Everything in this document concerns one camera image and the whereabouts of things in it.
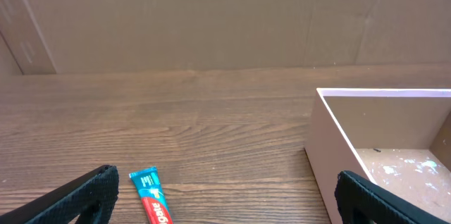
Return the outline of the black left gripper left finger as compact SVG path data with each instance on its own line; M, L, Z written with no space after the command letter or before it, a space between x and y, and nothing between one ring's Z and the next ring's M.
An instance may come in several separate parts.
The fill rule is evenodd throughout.
M118 200L117 167L103 165L1 215L2 223L107 224Z

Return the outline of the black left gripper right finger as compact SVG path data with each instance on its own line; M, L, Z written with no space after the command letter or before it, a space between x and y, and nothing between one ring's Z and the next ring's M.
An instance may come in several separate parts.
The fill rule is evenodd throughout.
M334 195L344 224L446 224L350 170L338 174Z

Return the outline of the Colgate toothpaste tube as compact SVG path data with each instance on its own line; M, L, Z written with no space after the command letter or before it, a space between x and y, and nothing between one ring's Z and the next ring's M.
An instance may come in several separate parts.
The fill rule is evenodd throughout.
M129 174L151 224L173 224L158 169L153 166Z

